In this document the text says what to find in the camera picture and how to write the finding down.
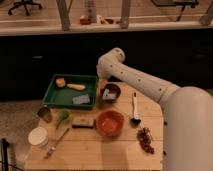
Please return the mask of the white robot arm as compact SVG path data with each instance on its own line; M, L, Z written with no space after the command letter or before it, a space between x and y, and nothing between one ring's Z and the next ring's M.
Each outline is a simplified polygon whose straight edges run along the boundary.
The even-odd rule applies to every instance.
M108 51L98 59L98 77L114 76L160 105L163 171L213 171L213 96L128 67L124 60L122 49Z

